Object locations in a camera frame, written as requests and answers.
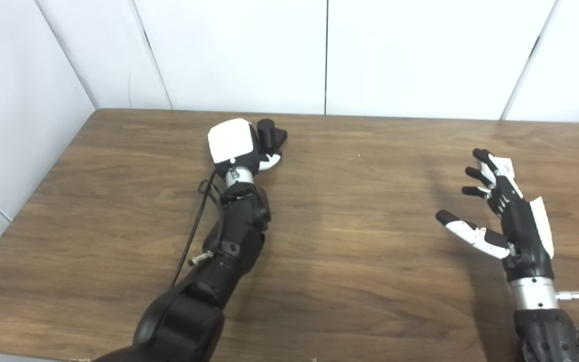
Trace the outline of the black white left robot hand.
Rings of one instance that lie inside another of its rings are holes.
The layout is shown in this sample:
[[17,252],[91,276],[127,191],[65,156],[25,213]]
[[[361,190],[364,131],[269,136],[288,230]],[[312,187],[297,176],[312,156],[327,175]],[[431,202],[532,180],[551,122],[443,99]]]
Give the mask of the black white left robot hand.
[[262,119],[256,125],[242,118],[221,122],[208,133],[217,175],[225,179],[228,170],[238,167],[256,175],[274,167],[287,138],[288,132],[278,128],[272,119]]

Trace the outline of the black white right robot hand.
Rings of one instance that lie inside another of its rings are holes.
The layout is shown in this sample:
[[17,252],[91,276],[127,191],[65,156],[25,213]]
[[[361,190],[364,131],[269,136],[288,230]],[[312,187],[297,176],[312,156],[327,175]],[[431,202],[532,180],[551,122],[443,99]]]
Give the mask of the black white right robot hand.
[[515,181],[509,158],[494,156],[487,149],[474,149],[479,168],[467,167],[465,174],[482,187],[463,187],[464,195],[485,200],[500,220],[501,232],[463,220],[445,209],[436,220],[469,245],[501,259],[508,282],[523,278],[555,278],[553,234],[544,200],[526,200]]

